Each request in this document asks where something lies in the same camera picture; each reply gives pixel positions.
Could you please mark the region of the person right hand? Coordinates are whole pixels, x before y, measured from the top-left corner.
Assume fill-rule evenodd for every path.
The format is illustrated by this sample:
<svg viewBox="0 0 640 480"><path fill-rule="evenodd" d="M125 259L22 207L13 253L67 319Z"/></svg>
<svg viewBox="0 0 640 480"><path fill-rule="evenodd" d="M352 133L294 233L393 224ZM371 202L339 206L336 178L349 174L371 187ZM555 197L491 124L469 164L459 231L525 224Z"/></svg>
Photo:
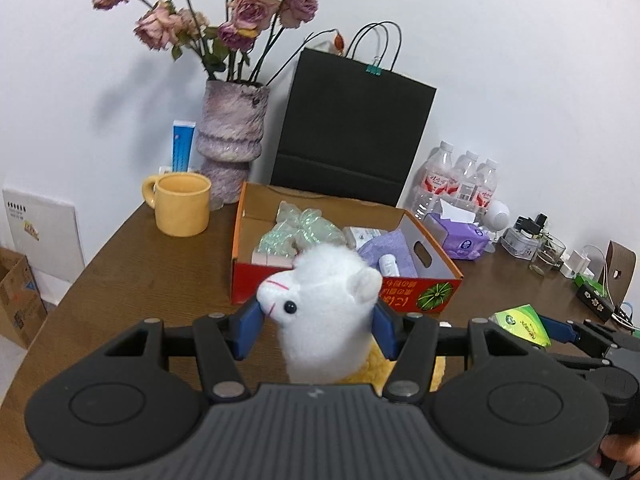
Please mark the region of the person right hand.
<svg viewBox="0 0 640 480"><path fill-rule="evenodd" d="M593 467L599 468L604 458L624 463L634 473L631 479L639 478L640 442L639 436L630 434L609 434L606 436L596 456L590 460Z"/></svg>

